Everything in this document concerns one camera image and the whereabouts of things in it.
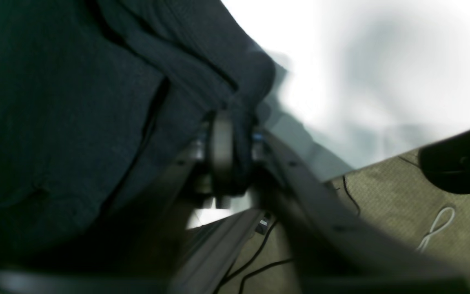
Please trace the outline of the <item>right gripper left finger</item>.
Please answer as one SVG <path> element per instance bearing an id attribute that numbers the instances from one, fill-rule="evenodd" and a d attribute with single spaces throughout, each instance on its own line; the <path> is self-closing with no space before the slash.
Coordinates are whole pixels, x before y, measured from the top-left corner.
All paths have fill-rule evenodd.
<path id="1" fill-rule="evenodd" d="M 88 233 L 0 266 L 0 294 L 166 294 L 194 210 L 228 208 L 231 115 L 206 116 L 196 137 L 127 204 L 106 208 Z"/>

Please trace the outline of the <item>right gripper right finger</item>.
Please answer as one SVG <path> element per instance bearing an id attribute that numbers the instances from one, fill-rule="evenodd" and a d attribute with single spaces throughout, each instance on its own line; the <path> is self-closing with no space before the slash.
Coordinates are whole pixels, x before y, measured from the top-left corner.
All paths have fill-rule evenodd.
<path id="1" fill-rule="evenodd" d="M 455 268 L 368 222 L 270 132 L 252 132 L 248 193 L 282 224 L 304 294 L 470 294 Z"/>

